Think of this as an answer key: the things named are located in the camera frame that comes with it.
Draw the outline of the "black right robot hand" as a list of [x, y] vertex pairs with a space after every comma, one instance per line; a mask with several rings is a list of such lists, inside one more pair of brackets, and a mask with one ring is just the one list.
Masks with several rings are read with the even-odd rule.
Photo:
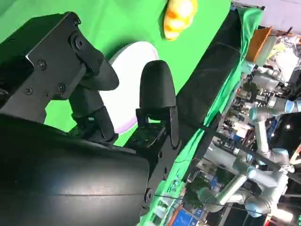
[[119, 79], [74, 12], [34, 17], [0, 45], [0, 223], [135, 226], [181, 146], [172, 74], [143, 69], [124, 147], [100, 91]]

